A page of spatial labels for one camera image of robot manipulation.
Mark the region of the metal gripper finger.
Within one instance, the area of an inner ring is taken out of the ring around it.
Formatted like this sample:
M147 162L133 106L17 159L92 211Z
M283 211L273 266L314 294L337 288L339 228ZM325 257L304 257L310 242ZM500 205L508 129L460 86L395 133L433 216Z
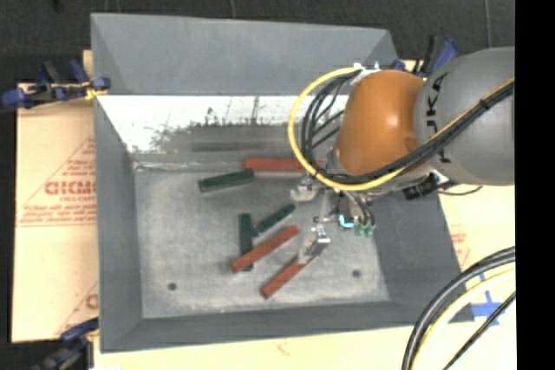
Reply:
M324 227L313 226L305 242L306 250L324 250L329 245L329 237Z
M322 252L330 245L328 237L314 237L303 241L297 255L300 264L307 264L311 260L320 256Z

